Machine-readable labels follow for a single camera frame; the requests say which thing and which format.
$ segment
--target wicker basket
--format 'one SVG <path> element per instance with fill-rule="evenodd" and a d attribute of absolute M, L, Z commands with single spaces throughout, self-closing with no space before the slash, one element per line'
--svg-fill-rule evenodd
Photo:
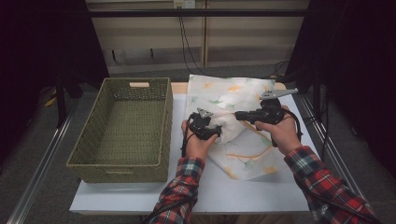
<path fill-rule="evenodd" d="M 88 183 L 165 182 L 172 108 L 169 78 L 106 78 L 67 167 Z"/>

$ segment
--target white cloth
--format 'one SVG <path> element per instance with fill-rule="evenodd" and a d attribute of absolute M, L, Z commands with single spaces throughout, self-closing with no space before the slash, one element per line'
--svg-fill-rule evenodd
<path fill-rule="evenodd" d="M 285 165 L 268 133 L 255 131 L 233 115 L 261 108 L 260 96 L 274 86 L 275 82 L 268 79 L 190 75 L 186 118 L 197 113 L 198 107 L 213 113 L 209 127 L 220 125 L 221 137 L 212 145 L 209 157 L 231 178 L 247 180 L 276 172 Z"/>

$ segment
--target basket handle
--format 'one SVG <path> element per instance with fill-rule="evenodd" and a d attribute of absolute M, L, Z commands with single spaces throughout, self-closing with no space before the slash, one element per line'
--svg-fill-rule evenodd
<path fill-rule="evenodd" d="M 149 83 L 148 82 L 130 82 L 129 86 L 132 88 L 148 88 Z"/>

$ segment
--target plaid shirt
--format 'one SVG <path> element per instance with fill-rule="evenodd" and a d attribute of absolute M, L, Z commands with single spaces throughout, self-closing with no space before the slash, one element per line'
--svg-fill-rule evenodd
<path fill-rule="evenodd" d="M 285 162 L 295 178 L 302 183 L 303 188 L 308 188 L 311 192 L 360 214 L 375 216 L 372 208 L 363 198 L 348 189 L 342 179 L 330 175 L 311 148 L 296 148 L 285 157 Z M 181 158 L 178 161 L 176 178 L 163 190 L 154 210 L 189 197 L 193 200 L 160 213 L 150 223 L 190 223 L 191 209 L 197 202 L 198 183 L 204 167 L 205 162 L 199 158 Z M 343 210 L 322 203 L 307 193 L 304 195 L 317 223 L 366 223 Z"/>
<path fill-rule="evenodd" d="M 375 217 L 370 205 L 353 193 L 343 179 L 332 176 L 310 147 L 296 148 L 286 156 L 285 162 L 304 189 L 367 217 Z M 303 193 L 317 223 L 369 223 Z"/>

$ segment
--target white table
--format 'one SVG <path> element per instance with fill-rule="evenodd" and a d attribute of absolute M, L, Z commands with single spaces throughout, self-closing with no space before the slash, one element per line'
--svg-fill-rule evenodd
<path fill-rule="evenodd" d="M 302 142 L 315 152 L 307 129 L 291 95 L 279 98 L 296 114 L 302 124 Z M 171 153 L 168 182 L 175 177 L 177 160 L 180 158 L 184 118 L 185 94 L 174 94 Z M 145 215 L 154 204 L 167 183 L 87 184 L 81 182 L 71 204 L 70 211 L 84 215 Z M 246 214 L 246 213 L 294 213 L 308 211 L 306 199 L 296 186 L 289 169 L 264 175 L 255 181 L 234 180 L 212 160 L 200 181 L 198 203 L 193 213 Z"/>

